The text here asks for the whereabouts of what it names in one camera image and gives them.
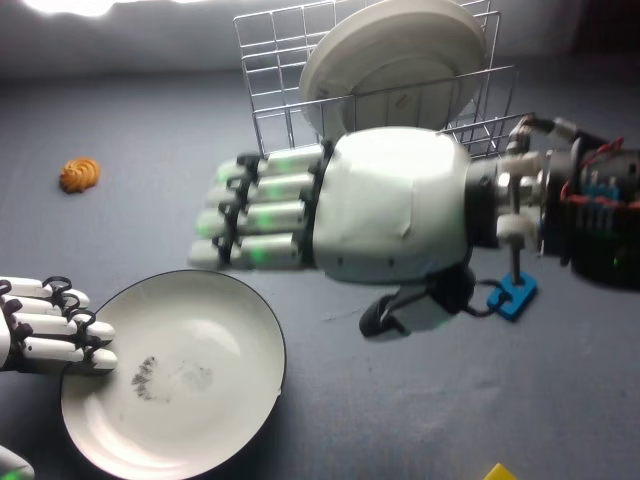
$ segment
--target plate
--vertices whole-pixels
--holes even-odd
[[[484,32],[450,0],[386,0],[347,17],[310,55],[300,77],[303,102],[367,94],[307,106],[303,113],[325,138],[382,126],[440,130],[471,101],[478,76],[450,80],[485,66]]]
[[[106,377],[64,377],[62,415],[80,452],[112,475],[206,472],[249,442],[280,395],[286,354],[278,320],[232,277],[151,277],[97,317],[116,329],[108,348],[118,367]]]

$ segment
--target robotic hand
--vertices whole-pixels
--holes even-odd
[[[520,177],[537,178],[543,158],[518,157],[511,166]],[[448,135],[395,127],[346,135],[335,147],[241,155],[218,171],[197,220],[205,240],[193,245],[190,263],[211,270],[318,268],[342,282],[400,285],[363,315],[367,338],[424,329],[394,312],[427,296],[449,316],[484,316],[495,308],[469,306],[476,281],[468,262],[473,246],[495,242],[498,218],[510,211],[500,165],[471,163]],[[502,236],[536,245],[539,208],[524,210],[503,218]],[[498,308],[508,299],[501,294]]]
[[[104,375],[116,356],[102,349],[115,331],[96,321],[89,298],[64,277],[0,277],[0,371]],[[30,480],[33,468],[0,447],[0,479]]]

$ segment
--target gray surface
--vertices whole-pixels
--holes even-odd
[[[22,0],[2,0],[0,77],[236,69],[240,68],[233,27],[236,15],[311,1],[209,0],[178,5],[157,0],[116,5],[104,17],[83,18],[45,16]],[[364,0],[348,0],[348,4],[361,6]],[[492,9],[500,11],[503,20],[498,54],[568,52],[585,4],[586,0],[492,0]],[[349,8],[339,5],[338,15]],[[317,10],[309,12],[311,19],[327,18],[328,11]],[[295,28],[302,25],[299,16],[284,15],[276,22],[279,31],[294,29],[300,34]],[[326,23],[314,26],[311,20],[308,27],[309,32],[324,31]],[[264,41],[271,37],[272,27],[270,22],[254,22],[246,32],[247,43]]]
[[[607,62],[528,65],[517,107],[638,147],[638,62]],[[68,275],[95,306],[185,267],[216,165],[255,145],[236,74],[37,84],[4,90],[0,112],[0,271]],[[67,196],[57,174],[76,155],[97,158],[103,177]],[[472,264],[497,277],[507,257],[476,251]],[[357,329],[381,290],[238,275],[282,322],[287,380],[257,441],[206,478],[475,480],[503,462],[523,479],[636,479],[640,297],[554,259],[523,268],[540,293],[517,325],[460,315],[385,345]],[[1,374],[0,412],[0,444],[39,479],[100,478],[66,437],[57,379]]]

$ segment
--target dish rack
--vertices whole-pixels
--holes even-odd
[[[303,109],[309,105],[319,105],[322,111],[329,103],[356,102],[369,95],[385,95],[388,105],[392,92],[476,77],[479,87],[473,99],[458,116],[447,118],[442,132],[465,145],[473,159],[500,155],[506,148],[511,128],[524,114],[509,113],[518,69],[514,65],[494,67],[501,16],[491,9],[491,0],[462,4],[480,22],[485,33],[489,46],[486,70],[364,95],[300,101],[298,84],[302,69],[320,40],[340,21],[378,1],[322,0],[234,19],[260,153],[265,155],[318,143],[320,135],[303,115]],[[454,92],[454,86],[451,87],[449,91]]]

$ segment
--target gray table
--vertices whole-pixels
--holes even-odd
[[[514,109],[563,115],[638,147],[638,63],[529,62]],[[0,271],[67,275],[97,307],[184,268],[216,166],[254,148],[235,73],[6,86]],[[58,171],[78,155],[97,158],[103,176],[67,196]],[[472,265],[500,277],[506,259],[476,251]],[[384,290],[319,273],[238,275],[282,322],[287,379],[255,441],[203,478],[475,480],[496,462],[529,480],[638,478],[640,296],[589,285],[554,259],[523,262],[540,293],[517,325],[460,315],[384,345],[357,329]],[[67,438],[59,379],[0,375],[0,412],[0,444],[39,479],[102,478]]]

